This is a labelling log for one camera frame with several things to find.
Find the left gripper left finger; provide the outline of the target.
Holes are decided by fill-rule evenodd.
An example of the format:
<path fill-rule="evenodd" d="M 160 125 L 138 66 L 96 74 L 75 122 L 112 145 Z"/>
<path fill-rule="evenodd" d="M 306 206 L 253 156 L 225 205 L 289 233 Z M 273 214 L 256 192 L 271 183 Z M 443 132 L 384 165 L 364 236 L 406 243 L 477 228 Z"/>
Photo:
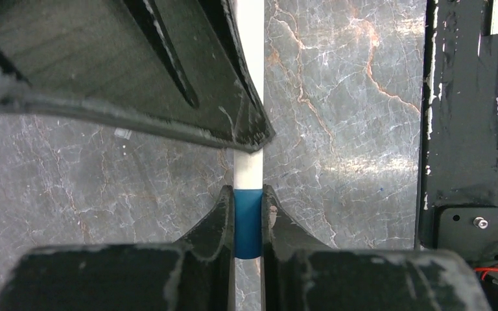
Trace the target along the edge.
<path fill-rule="evenodd" d="M 24 254 L 0 310 L 233 310 L 234 195 L 169 243 L 61 245 Z"/>

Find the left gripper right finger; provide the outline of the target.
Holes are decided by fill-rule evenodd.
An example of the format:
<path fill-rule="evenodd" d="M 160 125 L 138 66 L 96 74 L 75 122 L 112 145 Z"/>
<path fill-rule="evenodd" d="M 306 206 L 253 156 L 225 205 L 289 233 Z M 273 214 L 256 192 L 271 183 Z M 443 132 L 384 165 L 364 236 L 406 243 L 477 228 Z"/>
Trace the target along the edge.
<path fill-rule="evenodd" d="M 449 251 L 334 249 L 262 197 L 264 310 L 489 310 L 470 267 Z"/>

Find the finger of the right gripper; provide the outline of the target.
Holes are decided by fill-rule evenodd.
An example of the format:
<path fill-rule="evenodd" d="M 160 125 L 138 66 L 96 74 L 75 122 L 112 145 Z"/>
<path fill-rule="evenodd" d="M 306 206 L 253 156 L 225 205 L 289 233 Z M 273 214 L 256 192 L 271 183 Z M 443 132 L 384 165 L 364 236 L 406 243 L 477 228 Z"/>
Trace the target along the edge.
<path fill-rule="evenodd" d="M 247 153 L 275 134 L 230 1 L 0 1 L 0 114 Z"/>

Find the teal cap marker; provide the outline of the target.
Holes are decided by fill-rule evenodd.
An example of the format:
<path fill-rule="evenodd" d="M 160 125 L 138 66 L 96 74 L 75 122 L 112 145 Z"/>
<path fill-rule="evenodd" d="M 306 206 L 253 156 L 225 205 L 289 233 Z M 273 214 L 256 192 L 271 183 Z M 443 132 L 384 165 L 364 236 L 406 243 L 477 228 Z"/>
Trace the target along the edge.
<path fill-rule="evenodd" d="M 263 99 L 265 2 L 236 1 L 235 17 L 252 82 L 259 98 Z M 235 257 L 255 259 L 261 256 L 262 248 L 263 151 L 235 152 L 233 165 Z"/>

